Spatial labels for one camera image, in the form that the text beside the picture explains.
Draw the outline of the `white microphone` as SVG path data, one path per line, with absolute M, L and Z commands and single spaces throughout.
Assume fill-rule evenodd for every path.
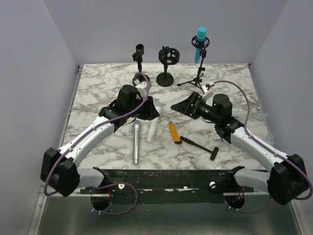
M 146 139 L 147 142 L 151 142 L 153 139 L 153 136 L 154 136 L 155 131 L 157 129 L 157 123 L 158 123 L 159 117 L 161 116 L 161 113 L 162 113 L 163 106 L 164 106 L 164 104 L 161 102 L 158 102 L 155 106 L 156 110 L 159 113 L 159 116 L 156 117 L 155 119 L 153 119 L 150 123 L 149 131 L 148 131 L 148 135 L 147 135 L 147 139 Z

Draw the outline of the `black clip microphone stand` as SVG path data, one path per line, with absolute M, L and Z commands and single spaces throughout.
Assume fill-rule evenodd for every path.
M 136 45 L 135 53 L 132 55 L 132 58 L 134 62 L 137 62 L 137 68 L 139 72 L 142 72 L 143 54 L 144 54 L 144 45 L 143 44 Z M 134 78 L 132 79 L 132 83 L 134 86 L 137 86 L 140 82 L 143 81 L 145 81 L 145 79 L 141 74 L 139 74 L 138 76 L 135 75 Z

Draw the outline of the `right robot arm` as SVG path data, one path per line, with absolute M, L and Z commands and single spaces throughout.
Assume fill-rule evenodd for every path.
M 307 177 L 303 159 L 297 154 L 279 151 L 250 133 L 232 115 L 232 103 L 227 95 L 216 94 L 212 105 L 207 105 L 199 93 L 192 92 L 171 109 L 192 119 L 204 118 L 214 123 L 221 139 L 244 150 L 265 168 L 264 172 L 242 166 L 234 168 L 232 175 L 225 179 L 229 191 L 235 192 L 241 187 L 258 189 L 267 192 L 281 205 L 299 200 L 305 191 L 309 191 L 308 197 L 312 196 L 313 185 Z

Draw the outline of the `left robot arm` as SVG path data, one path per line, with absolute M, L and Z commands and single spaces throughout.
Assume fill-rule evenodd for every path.
M 98 117 L 74 140 L 44 153 L 40 179 L 45 187 L 52 187 L 66 197 L 77 188 L 93 188 L 104 193 L 109 186 L 106 173 L 99 168 L 79 169 L 80 163 L 103 139 L 123 126 L 128 118 L 153 120 L 159 117 L 153 97 L 143 89 L 124 85 L 117 98 L 103 107 Z

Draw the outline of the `grey silver microphone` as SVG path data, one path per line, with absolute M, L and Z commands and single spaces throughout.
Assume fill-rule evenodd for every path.
M 135 165 L 138 164 L 140 156 L 140 132 L 141 122 L 136 120 L 133 123 L 133 163 Z

